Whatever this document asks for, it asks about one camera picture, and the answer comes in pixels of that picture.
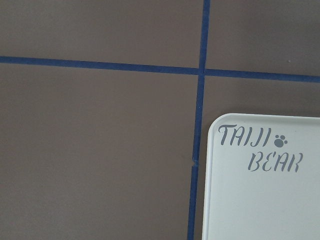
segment brown panel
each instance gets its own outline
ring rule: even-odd
[[[2,0],[0,56],[197,67],[203,0]]]
[[[319,92],[319,83],[206,78],[194,239],[202,235],[207,137],[213,121],[227,113],[320,117]]]
[[[0,72],[0,239],[186,239],[195,76]]]
[[[207,68],[320,76],[318,0],[212,0]]]

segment paw print logo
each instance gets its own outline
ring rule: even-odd
[[[275,135],[276,140],[274,140],[274,145],[278,148],[282,148],[284,144],[287,144],[288,141],[285,140],[286,137],[284,135],[281,135],[279,138],[279,135]]]

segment blue tape line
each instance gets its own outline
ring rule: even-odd
[[[0,63],[69,67],[69,68],[85,68],[85,69],[136,71],[136,72],[149,72],[149,73],[198,75],[198,68],[192,68],[192,67],[155,66],[155,65],[141,65],[141,64],[127,64],[127,63],[113,63],[113,62],[32,58],[32,57],[0,56]]]
[[[294,75],[294,74],[268,73],[268,72],[255,72],[255,71],[206,69],[205,75],[206,76],[215,76],[215,77],[230,77],[230,78],[244,78],[244,79],[266,79],[266,80],[279,80],[279,81],[292,81],[292,82],[305,82],[305,83],[320,83],[320,76]]]
[[[204,59],[205,59],[205,56],[204,54],[202,54],[200,56],[201,63],[204,62]],[[15,57],[15,56],[0,56],[0,63],[55,66],[55,67],[68,67],[68,68],[84,68],[84,69],[136,71],[136,72],[166,73],[166,74],[185,74],[185,75],[200,75],[199,71],[201,73],[203,71],[202,68],[193,68],[193,67],[155,66],[155,65],[142,65],[142,64],[62,60],[62,59]],[[204,75],[214,76],[214,77],[320,83],[320,76],[269,73],[269,72],[204,69]]]
[[[195,122],[194,122],[193,151],[192,151],[192,160],[194,162],[194,165],[192,166],[192,169],[191,169],[187,240],[193,240],[195,235],[199,154],[200,154],[200,141],[201,141],[201,128],[202,128],[202,112],[203,112],[203,105],[204,105],[205,67],[206,67],[206,60],[207,60],[209,14],[210,14],[210,0],[204,0],[203,10],[202,10],[200,56],[199,56],[199,69],[198,69],[199,72],[198,72],[198,86],[197,86],[196,104],[195,104]]]

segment gray wall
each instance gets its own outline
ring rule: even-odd
[[[0,2],[0,56],[197,68],[202,0]],[[212,0],[206,67],[320,75],[317,0]],[[0,239],[185,240],[197,76],[0,64]],[[320,117],[320,84],[206,77],[225,113]]]

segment white tray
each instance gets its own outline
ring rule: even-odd
[[[320,240],[320,118],[213,122],[202,240]]]

